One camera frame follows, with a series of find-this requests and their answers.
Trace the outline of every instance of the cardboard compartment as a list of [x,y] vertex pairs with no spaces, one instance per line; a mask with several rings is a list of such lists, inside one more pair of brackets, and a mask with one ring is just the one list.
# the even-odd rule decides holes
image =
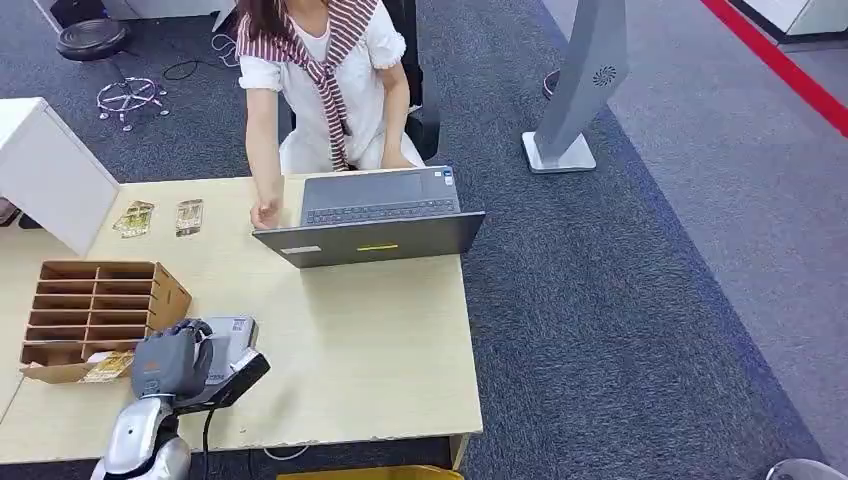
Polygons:
[[146,310],[101,310],[91,312],[89,327],[98,325],[146,325]]
[[150,295],[152,292],[151,280],[98,280],[94,288],[95,295]]
[[42,280],[35,293],[52,295],[91,295],[94,282],[83,280]]
[[43,325],[82,325],[88,323],[88,311],[80,310],[39,310],[29,314],[30,326]]
[[21,349],[21,372],[76,382],[93,353],[133,350],[185,318],[191,295],[159,263],[45,262]]
[[149,295],[96,296],[92,310],[147,310],[153,297]]
[[73,365],[83,363],[82,342],[78,343],[46,343],[24,344],[21,361],[37,363],[45,367],[55,365]]
[[147,327],[144,325],[96,325],[88,329],[86,342],[117,340],[142,340]]
[[36,295],[33,310],[90,310],[91,295]]
[[156,264],[147,262],[106,262],[101,263],[97,272],[98,280],[152,280]]
[[85,340],[85,325],[70,326],[45,326],[45,327],[29,327],[26,333],[26,341],[49,341],[57,342],[60,340],[81,342]]
[[80,280],[97,277],[97,264],[90,262],[44,262],[42,280]]

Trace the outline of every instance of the woman's left arm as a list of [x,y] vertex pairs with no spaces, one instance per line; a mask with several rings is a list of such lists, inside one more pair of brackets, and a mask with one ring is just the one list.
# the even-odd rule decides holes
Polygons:
[[400,142],[409,114],[409,83],[403,65],[398,62],[386,69],[378,69],[377,73],[383,81],[386,90],[386,101],[383,102],[386,117],[386,142],[383,144],[383,168],[410,168],[414,165],[400,151]]

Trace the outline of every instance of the gray carpet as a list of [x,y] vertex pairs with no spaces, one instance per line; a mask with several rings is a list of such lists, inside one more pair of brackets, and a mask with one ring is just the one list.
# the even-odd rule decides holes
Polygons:
[[[546,2],[568,34],[577,0]],[[632,71],[610,108],[801,418],[848,471],[848,140],[701,2],[628,7]],[[848,87],[839,52],[789,58],[825,88],[817,69]]]
[[[125,135],[86,111],[101,83],[93,69],[57,59],[34,9],[12,8],[20,16],[5,25],[4,15],[0,35],[24,38],[13,39],[11,55],[2,52],[0,96],[47,97],[124,181],[246,173],[233,72],[201,67],[168,85],[174,115],[140,121]],[[539,80],[564,47],[539,1],[422,0],[419,11],[422,60],[443,118],[431,163],[453,165],[463,206],[489,212],[464,259],[485,422],[467,478],[755,479],[786,457],[823,459],[608,110],[587,135],[597,171],[528,172],[520,133],[538,122]],[[141,57],[127,59],[127,70],[161,71],[184,59],[174,45],[204,52],[210,23],[144,25],[148,35],[134,49]],[[173,45],[154,40],[160,35]],[[40,67],[24,70],[28,59]],[[261,453],[253,460],[255,478],[340,465],[444,465],[446,444],[323,447],[290,463]],[[212,463],[213,478],[246,478],[244,452],[215,454]],[[90,468],[7,466],[0,476],[76,479]]]

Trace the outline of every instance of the striped scarf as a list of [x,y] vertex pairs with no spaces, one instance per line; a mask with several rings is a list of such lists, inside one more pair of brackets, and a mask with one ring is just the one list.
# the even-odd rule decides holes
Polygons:
[[354,45],[368,27],[378,0],[329,0],[327,9],[330,17],[330,46],[327,58],[317,62],[294,28],[288,15],[284,16],[288,42],[278,37],[259,33],[255,40],[250,40],[250,18],[241,19],[236,40],[236,55],[258,57],[269,62],[291,62],[303,69],[309,78],[315,82],[321,101],[324,104],[324,116],[330,131],[330,160],[333,170],[339,172],[349,169],[347,151],[345,150],[345,135],[351,135],[347,124],[347,108],[336,82],[336,68],[353,50]]

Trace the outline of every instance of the laptop logo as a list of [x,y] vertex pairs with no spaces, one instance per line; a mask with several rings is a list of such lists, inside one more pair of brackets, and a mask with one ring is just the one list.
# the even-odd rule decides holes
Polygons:
[[398,248],[396,243],[387,244],[387,245],[363,245],[361,247],[357,247],[357,252],[371,252],[374,250],[391,250],[393,248]]

